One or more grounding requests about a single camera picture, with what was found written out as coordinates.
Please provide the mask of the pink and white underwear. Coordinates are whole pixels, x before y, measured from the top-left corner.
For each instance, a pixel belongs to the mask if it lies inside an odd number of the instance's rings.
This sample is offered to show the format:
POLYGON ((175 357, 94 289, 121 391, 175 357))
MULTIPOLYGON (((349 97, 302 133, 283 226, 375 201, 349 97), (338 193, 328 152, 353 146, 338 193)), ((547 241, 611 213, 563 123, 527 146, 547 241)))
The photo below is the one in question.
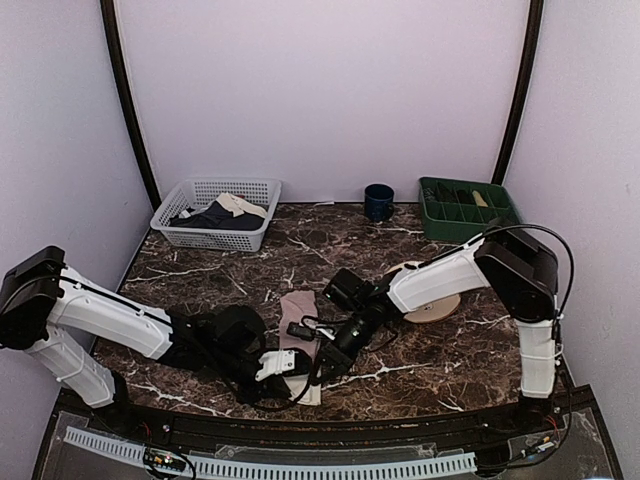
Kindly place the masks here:
MULTIPOLYGON (((311 359, 312 363, 315 360, 318 347, 320 345, 319 340, 303 340, 294 337, 287 333, 287 329, 291 323, 297 323, 301 326, 314 327, 317 324, 316 320, 305 319, 302 324, 302 317, 318 317, 317 308, 315 305, 315 293, 312 291, 292 291, 280 298, 280 305, 282 310, 282 318, 279 323, 279 348, 286 350, 291 348, 298 348, 304 351, 311 359)), ((285 382, 291 390, 291 399, 295 399, 303 387, 306 385, 308 374, 297 375, 293 377, 286 377, 285 382)), ((319 406, 321 405, 321 390, 320 386, 310 386, 305 395, 299 401, 303 406, 319 406)))

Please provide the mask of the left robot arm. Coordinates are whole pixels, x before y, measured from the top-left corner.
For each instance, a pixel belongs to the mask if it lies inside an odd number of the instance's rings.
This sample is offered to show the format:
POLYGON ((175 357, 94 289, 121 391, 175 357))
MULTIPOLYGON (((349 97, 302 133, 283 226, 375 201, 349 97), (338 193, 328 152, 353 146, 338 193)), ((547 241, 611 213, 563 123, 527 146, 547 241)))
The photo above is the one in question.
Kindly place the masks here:
POLYGON ((239 402, 291 395, 284 376, 291 350, 267 350, 264 323, 252 309, 185 316, 153 308, 89 281, 48 246, 10 269, 1 284, 1 345, 24 351, 74 390, 120 436, 141 427, 121 375, 99 364, 69 333, 75 328, 172 368, 213 370, 239 402))

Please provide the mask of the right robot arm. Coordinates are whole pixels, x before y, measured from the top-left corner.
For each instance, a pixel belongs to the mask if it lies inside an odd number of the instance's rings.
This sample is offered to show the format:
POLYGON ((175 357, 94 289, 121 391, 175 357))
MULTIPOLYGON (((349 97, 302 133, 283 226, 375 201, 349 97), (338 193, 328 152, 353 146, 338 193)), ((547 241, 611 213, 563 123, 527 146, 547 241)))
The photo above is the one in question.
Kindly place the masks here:
POLYGON ((518 328, 520 392, 526 399, 511 410, 510 424, 521 434, 534 432, 549 416, 545 399, 554 391, 566 306, 557 298, 557 255, 534 237, 535 232, 566 242, 541 225, 496 220, 433 260, 404 262, 376 282, 339 270, 323 294, 350 317, 320 348, 312 383, 347 374, 383 325, 454 295, 490 288, 518 328))

